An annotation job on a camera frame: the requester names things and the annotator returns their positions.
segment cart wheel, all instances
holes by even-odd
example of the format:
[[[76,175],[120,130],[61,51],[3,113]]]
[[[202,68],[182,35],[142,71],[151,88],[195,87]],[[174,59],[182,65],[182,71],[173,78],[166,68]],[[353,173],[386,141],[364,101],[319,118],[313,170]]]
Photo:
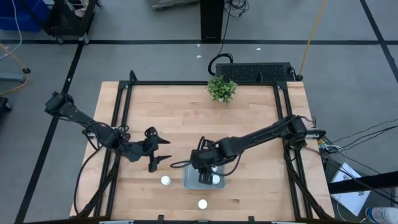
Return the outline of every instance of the cart wheel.
[[[83,41],[84,41],[85,45],[88,45],[88,43],[90,42],[90,40],[88,39],[87,36],[83,37]]]
[[[6,103],[6,111],[10,112],[12,110],[11,104],[9,102]]]
[[[60,38],[60,37],[56,37],[56,38],[55,38],[55,41],[56,41],[56,43],[58,43],[58,44],[60,44],[60,45],[63,44],[63,39]]]

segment wooden table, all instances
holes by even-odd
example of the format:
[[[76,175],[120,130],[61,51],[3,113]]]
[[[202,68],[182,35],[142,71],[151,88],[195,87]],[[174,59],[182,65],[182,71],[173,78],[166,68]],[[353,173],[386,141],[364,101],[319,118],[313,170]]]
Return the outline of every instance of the wooden table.
[[[95,120],[111,123],[117,87],[118,82],[102,84]],[[288,87],[293,114],[310,117],[303,83],[288,83]],[[280,96],[285,110],[281,91]],[[118,125],[123,105],[124,102],[119,110]],[[228,105],[213,102],[204,86],[133,86],[127,119],[131,140],[144,139],[144,131],[154,126],[160,137],[171,141],[169,145],[160,145],[155,154],[173,156],[162,161],[158,171],[152,174],[147,171],[148,158],[134,163],[122,158],[112,219],[156,220],[158,215],[164,215],[166,220],[244,221],[248,216],[255,216],[258,221],[294,220],[281,139],[246,151],[236,172],[227,177],[223,190],[186,190],[182,185],[183,169],[169,167],[172,162],[189,158],[202,136],[210,140],[243,136],[277,120],[271,86],[238,86],[234,100]],[[307,143],[309,147],[317,148],[315,140]],[[85,159],[92,152],[93,148],[88,144]],[[80,210],[98,188],[104,153],[102,150],[92,158],[81,175],[77,200]],[[301,154],[308,189],[325,211],[333,215],[320,156],[305,149]],[[234,163],[228,164],[226,170],[233,166]],[[171,186],[160,183],[163,175],[172,178]],[[104,214],[107,199],[106,192],[101,214]],[[207,200],[206,210],[198,208],[200,199]]]

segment white bottle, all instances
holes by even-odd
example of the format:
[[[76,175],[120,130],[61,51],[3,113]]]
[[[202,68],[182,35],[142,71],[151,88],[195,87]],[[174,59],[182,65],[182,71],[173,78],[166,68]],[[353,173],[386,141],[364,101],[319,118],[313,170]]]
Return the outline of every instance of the white bottle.
[[[398,224],[398,208],[371,207],[366,209],[365,215],[373,223]]]
[[[172,184],[172,179],[167,176],[163,176],[160,181],[164,186],[170,186]]]
[[[219,182],[221,181],[219,175],[213,175],[213,184],[219,184]]]
[[[198,206],[200,209],[206,209],[207,208],[207,201],[205,199],[201,199],[198,203]]]

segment white paper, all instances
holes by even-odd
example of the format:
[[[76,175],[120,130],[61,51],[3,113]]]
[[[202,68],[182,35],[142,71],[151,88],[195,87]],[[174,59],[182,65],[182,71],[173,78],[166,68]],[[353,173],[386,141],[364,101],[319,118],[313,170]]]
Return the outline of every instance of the white paper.
[[[341,170],[351,174],[353,177],[359,178],[361,177],[355,170],[353,170],[347,163],[343,163],[340,167]],[[351,180],[351,177],[343,173],[342,171],[338,171],[335,174],[335,177],[331,181],[340,182],[343,180]],[[350,193],[342,193],[342,194],[333,194],[331,195],[336,201],[340,198],[340,205],[346,207],[350,212],[354,215],[358,216],[361,211],[363,205],[365,204],[366,199],[368,198],[370,191],[364,192],[350,192]]]

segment wire bundle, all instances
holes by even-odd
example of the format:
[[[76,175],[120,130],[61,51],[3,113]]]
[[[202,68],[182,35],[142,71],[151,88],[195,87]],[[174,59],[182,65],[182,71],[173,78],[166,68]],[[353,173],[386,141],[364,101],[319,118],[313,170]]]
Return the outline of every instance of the wire bundle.
[[[228,10],[231,8],[232,10],[241,11],[237,16],[231,14],[231,11]],[[229,16],[239,18],[243,13],[250,9],[249,0],[226,0],[224,4],[224,10],[228,13]]]
[[[118,127],[119,131],[116,131],[115,129],[113,129],[111,126],[109,126],[106,123],[102,123],[102,122],[98,122],[98,121],[94,121],[91,123],[87,123],[87,122],[82,122],[82,121],[77,121],[74,119],[69,119],[69,118],[59,118],[62,121],[68,121],[68,122],[75,122],[78,123],[80,125],[83,125],[85,127],[83,134],[85,135],[85,137],[87,138],[88,142],[90,143],[90,145],[93,147],[93,149],[95,150],[95,152],[93,152],[87,159],[86,161],[83,163],[83,165],[81,166],[79,173],[77,175],[77,179],[76,179],[76,184],[75,184],[75,191],[73,193],[73,209],[75,210],[76,214],[79,214],[79,210],[77,208],[77,202],[76,202],[76,198],[77,198],[77,190],[79,187],[79,181],[80,181],[80,176],[81,173],[83,172],[83,169],[85,168],[85,166],[87,165],[88,161],[90,161],[90,159],[92,159],[99,151],[100,149],[103,148],[103,145],[101,145],[101,143],[99,142],[98,138],[96,138],[96,145],[94,145],[93,141],[92,141],[92,137],[90,137],[88,135],[89,133],[89,129],[92,129],[95,136],[98,135],[98,131],[96,130],[96,128],[94,128],[94,124],[100,124],[102,126],[108,127],[112,129],[112,133],[117,137],[120,138],[120,143],[128,141],[131,137],[131,135],[129,133],[127,133],[127,131],[129,130],[128,126],[120,126]]]

